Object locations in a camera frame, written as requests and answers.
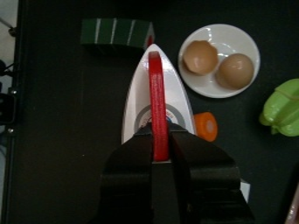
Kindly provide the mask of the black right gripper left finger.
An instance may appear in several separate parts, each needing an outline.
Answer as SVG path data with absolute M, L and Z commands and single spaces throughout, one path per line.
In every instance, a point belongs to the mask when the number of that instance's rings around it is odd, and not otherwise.
M 153 131 L 142 128 L 114 150 L 101 176 L 91 224 L 153 224 Z

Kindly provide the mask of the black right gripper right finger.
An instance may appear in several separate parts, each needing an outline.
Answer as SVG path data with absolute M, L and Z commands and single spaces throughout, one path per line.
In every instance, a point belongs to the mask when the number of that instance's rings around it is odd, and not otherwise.
M 228 152 L 178 124 L 170 125 L 170 152 L 182 224 L 256 224 Z

